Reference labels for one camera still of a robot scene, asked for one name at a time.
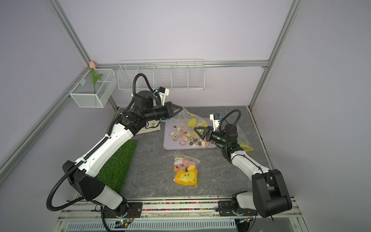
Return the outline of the ziploc bag with small cookies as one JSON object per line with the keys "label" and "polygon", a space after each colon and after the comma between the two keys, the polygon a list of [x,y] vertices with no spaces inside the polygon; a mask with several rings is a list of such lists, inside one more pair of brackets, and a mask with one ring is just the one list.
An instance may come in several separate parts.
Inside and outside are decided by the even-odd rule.
{"label": "ziploc bag with small cookies", "polygon": [[194,137],[198,137],[194,128],[196,127],[208,127],[208,123],[205,119],[190,113],[186,108],[177,114],[174,118],[178,122],[178,126],[181,130],[186,131]]}

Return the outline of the ziploc bag with yellow toy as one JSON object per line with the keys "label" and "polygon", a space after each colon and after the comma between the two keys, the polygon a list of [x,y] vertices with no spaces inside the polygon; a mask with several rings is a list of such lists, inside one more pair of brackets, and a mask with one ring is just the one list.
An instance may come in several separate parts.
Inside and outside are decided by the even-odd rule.
{"label": "ziploc bag with yellow toy", "polygon": [[181,186],[198,185],[198,167],[201,161],[197,158],[181,155],[174,155],[174,182]]}

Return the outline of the clear ziploc bag of cookies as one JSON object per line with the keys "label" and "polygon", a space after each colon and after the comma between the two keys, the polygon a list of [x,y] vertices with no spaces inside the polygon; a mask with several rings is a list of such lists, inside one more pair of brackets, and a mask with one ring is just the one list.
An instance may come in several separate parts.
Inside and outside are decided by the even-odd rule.
{"label": "clear ziploc bag of cookies", "polygon": [[250,146],[248,141],[242,140],[241,142],[238,142],[239,146],[245,151],[250,152],[254,151],[254,149]]}

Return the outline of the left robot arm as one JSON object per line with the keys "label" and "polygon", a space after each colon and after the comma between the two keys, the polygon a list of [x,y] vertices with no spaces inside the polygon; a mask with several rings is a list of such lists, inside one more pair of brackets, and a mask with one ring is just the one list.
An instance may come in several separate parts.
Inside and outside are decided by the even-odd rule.
{"label": "left robot arm", "polygon": [[[54,212],[86,200],[111,209],[117,217],[125,216],[128,212],[127,200],[98,179],[97,175],[114,153],[150,121],[171,119],[183,110],[182,106],[165,101],[168,95],[169,90],[164,87],[152,89],[145,74],[135,75],[132,100],[128,107],[114,119],[108,132],[91,150],[76,161],[64,163],[64,175],[50,191],[46,208]],[[81,196],[64,205],[53,206],[52,200],[65,180]]]}

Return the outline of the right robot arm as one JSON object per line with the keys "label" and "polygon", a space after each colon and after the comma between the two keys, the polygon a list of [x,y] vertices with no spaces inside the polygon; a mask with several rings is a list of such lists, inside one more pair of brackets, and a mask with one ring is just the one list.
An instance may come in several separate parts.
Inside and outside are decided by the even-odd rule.
{"label": "right robot arm", "polygon": [[252,192],[239,192],[231,199],[231,210],[237,215],[254,210],[262,218],[292,209],[292,200],[284,177],[277,169],[269,169],[248,156],[238,142],[237,123],[241,111],[234,109],[225,117],[211,114],[212,126],[195,127],[195,133],[207,142],[214,142],[223,157],[238,167],[252,182]]}

